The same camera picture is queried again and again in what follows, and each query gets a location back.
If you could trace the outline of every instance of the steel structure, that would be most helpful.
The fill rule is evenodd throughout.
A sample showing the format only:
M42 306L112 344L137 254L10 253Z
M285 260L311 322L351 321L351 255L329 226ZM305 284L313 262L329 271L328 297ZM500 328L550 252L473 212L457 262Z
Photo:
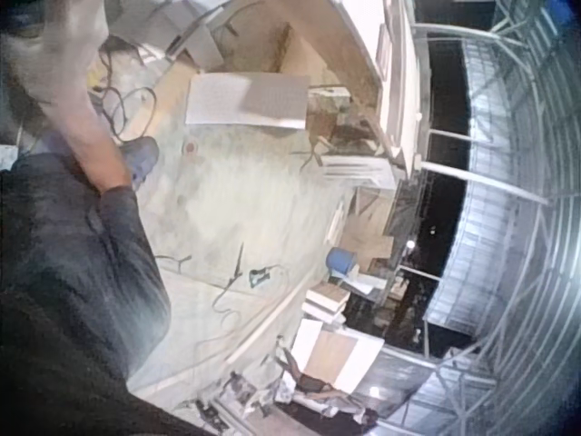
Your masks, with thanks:
M415 26L418 38L462 41L470 132L431 134L465 140L477 176L465 177L426 317L477 342L448 356L452 364L429 358L428 339L425 356L386 348L429 374L373 434L555 434L559 407L579 386L581 32L544 3L498 0L488 33ZM487 384L467 385L463 372Z

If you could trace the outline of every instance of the person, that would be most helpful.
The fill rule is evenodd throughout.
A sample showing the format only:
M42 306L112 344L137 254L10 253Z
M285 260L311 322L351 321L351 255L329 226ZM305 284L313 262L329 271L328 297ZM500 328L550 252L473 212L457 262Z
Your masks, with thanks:
M25 6L2 57L53 128L0 173L2 434L209 434L126 387L171 308L133 190L157 145L118 148L85 89L103 2L46 1L33 37L19 31Z
M332 418L338 412L343 412L352 415L353 420L363 426L369 427L375 424L379 417L376 411L366 408L355 397L334 388L331 384L301 372L292 353L282 346L281 341L282 338L279 337L276 348L282 351L286 361L283 361L277 356L274 356L274 361L285 372L290 374L292 379L297 383L295 389L302 393L306 399L326 406L321 412L323 416Z

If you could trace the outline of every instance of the blue bucket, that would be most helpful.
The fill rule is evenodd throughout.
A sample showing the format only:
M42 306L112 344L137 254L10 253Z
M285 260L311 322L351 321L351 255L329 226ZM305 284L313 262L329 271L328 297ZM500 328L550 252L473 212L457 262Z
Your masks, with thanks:
M356 262L357 255L355 253L348 252L342 248L333 247L330 249L329 254L327 254L325 264L330 270L347 275L353 269Z

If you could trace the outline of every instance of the shoe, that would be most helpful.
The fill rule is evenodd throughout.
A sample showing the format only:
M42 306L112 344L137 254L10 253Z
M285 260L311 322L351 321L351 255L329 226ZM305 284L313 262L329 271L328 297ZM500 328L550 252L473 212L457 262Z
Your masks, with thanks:
M137 191L157 164L160 148L151 136L144 136L121 145L119 150L131 172L133 190Z

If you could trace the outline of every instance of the light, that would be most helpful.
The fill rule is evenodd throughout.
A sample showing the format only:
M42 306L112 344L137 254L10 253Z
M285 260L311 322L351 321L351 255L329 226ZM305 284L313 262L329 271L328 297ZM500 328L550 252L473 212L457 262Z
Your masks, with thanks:
M370 387L369 396L373 398L379 398L379 388L377 386Z

